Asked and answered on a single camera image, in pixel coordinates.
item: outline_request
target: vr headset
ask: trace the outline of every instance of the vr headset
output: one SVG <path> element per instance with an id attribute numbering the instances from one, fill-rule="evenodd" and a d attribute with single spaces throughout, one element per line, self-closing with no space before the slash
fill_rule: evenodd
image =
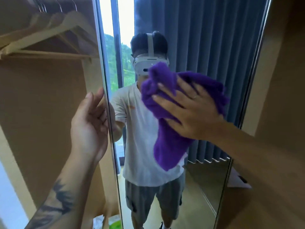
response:
<path id="1" fill-rule="evenodd" d="M 144 57 L 132 57 L 130 56 L 130 62 L 137 75 L 148 75 L 148 69 L 158 62 L 164 62 L 167 66 L 170 65 L 168 57 L 166 59 L 155 56 L 153 49 L 153 35 L 147 34 L 148 40 L 148 56 Z"/>

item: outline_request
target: sock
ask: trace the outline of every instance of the sock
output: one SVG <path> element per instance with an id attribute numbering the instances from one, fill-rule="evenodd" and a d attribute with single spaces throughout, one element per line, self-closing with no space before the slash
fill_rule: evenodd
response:
<path id="1" fill-rule="evenodd" d="M 163 223 L 162 229 L 170 229 L 170 228 L 165 227 L 165 225 Z"/>

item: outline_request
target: orange logo on shirt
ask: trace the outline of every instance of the orange logo on shirt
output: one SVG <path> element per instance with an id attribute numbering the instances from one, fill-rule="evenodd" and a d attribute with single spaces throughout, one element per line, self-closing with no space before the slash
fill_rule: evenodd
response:
<path id="1" fill-rule="evenodd" d="M 135 109 L 135 106 L 127 105 L 129 109 Z"/>

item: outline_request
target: tattoo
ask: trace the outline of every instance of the tattoo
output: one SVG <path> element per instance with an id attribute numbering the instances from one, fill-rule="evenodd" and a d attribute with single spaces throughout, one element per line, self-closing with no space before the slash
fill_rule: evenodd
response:
<path id="1" fill-rule="evenodd" d="M 64 185 L 57 180 L 42 206 L 34 214 L 25 229 L 48 228 L 73 207 L 73 198 Z"/>

